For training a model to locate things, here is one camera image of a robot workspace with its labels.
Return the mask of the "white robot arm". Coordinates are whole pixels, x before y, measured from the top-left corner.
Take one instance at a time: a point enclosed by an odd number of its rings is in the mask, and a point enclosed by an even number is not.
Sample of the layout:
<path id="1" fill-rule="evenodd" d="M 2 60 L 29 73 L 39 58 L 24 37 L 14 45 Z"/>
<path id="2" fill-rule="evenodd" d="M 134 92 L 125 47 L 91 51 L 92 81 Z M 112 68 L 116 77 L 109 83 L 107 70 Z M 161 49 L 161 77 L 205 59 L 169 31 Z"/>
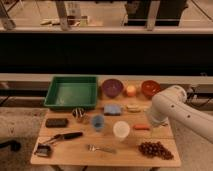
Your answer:
<path id="1" fill-rule="evenodd" d="M 155 94 L 146 110 L 147 118 L 154 127 L 172 118 L 201 137 L 213 143 L 213 117 L 185 104 L 186 91 L 179 85 L 170 86 Z"/>

